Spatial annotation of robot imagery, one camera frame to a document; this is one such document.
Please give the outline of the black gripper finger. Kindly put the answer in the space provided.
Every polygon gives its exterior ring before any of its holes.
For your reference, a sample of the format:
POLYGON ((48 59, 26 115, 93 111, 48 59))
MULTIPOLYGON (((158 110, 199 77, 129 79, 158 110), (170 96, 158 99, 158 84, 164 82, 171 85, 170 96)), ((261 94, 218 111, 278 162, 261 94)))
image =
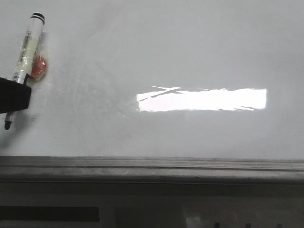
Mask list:
POLYGON ((27 109, 31 98, 31 88, 20 84, 0 79, 0 113, 15 112, 27 109))

